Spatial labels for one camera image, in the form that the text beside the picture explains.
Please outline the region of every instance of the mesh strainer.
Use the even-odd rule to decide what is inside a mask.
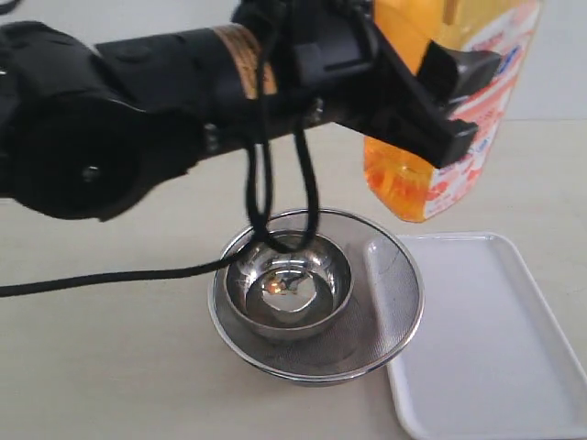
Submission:
[[[304,230],[305,219],[305,211],[280,214],[271,229]],[[226,253],[241,248],[249,233],[243,231]],[[319,233],[343,250],[355,280],[347,310],[325,333],[288,345],[252,334],[230,307],[225,269],[216,273],[209,294],[216,329],[239,356],[273,376],[315,386],[353,380],[385,365],[414,336],[424,305],[412,257],[383,229],[354,214],[323,210]],[[385,289],[375,288],[381,285]]]

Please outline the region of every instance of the beige table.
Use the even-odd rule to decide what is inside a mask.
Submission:
[[[512,238],[587,366],[587,123],[510,122],[466,200],[402,224],[367,189],[361,138],[312,133],[324,205],[395,233],[491,230]],[[289,141],[275,148],[279,209],[305,198]],[[203,163],[105,225],[0,206],[0,281],[187,266],[245,223],[243,154]],[[296,388],[244,364],[208,317],[210,276],[0,301],[3,440],[405,438],[384,371]]]

